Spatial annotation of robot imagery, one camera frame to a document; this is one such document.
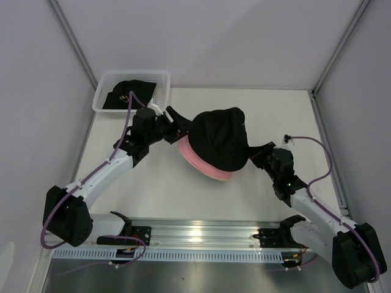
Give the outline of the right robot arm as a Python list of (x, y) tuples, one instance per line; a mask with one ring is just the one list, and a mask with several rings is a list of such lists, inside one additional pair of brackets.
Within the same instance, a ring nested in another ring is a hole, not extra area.
[(281, 244), (309, 248), (332, 266), (338, 280), (349, 289), (375, 283), (387, 272), (375, 229), (348, 219), (312, 194), (311, 185), (295, 174), (288, 148), (272, 142), (251, 147), (249, 159), (269, 175), (277, 198), (299, 212), (282, 221), (278, 232)]

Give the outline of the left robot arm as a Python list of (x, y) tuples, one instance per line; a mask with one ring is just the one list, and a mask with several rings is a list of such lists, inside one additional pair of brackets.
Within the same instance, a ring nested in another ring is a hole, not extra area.
[(47, 192), (41, 245), (50, 248), (45, 242), (46, 232), (73, 247), (83, 244), (92, 234), (111, 237), (121, 245), (128, 243), (132, 237), (130, 219), (117, 212), (90, 215), (89, 209), (114, 181), (148, 155), (150, 145), (160, 140), (173, 144), (187, 134), (190, 125), (190, 120), (170, 106), (164, 112), (145, 107), (134, 116), (127, 115), (125, 129), (108, 157), (83, 179), (63, 188), (53, 186)]

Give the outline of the black smiley bucket hat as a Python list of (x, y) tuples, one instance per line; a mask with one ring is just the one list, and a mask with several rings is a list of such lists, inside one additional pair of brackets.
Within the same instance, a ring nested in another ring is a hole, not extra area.
[(138, 110), (152, 100), (157, 83), (139, 80), (121, 81), (106, 95), (103, 104), (104, 110), (127, 110), (131, 102), (131, 109)]

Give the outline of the beige bucket hat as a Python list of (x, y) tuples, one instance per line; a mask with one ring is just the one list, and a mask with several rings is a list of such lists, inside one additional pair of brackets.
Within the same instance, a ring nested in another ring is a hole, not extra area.
[(223, 182), (228, 182), (231, 181), (233, 178), (233, 175), (229, 176), (214, 176), (213, 179), (218, 180), (218, 181), (223, 181)]

